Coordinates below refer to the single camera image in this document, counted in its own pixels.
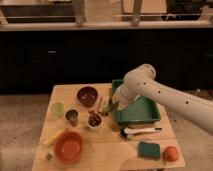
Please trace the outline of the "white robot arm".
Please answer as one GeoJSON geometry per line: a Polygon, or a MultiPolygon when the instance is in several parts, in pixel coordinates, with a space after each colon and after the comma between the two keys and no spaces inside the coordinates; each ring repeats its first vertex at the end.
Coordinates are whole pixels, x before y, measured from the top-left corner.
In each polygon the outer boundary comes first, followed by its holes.
{"type": "Polygon", "coordinates": [[[115,90],[113,102],[126,108],[138,96],[144,96],[180,114],[213,136],[213,101],[209,101],[155,81],[156,71],[150,64],[142,64],[127,72],[123,83],[115,90]]]}

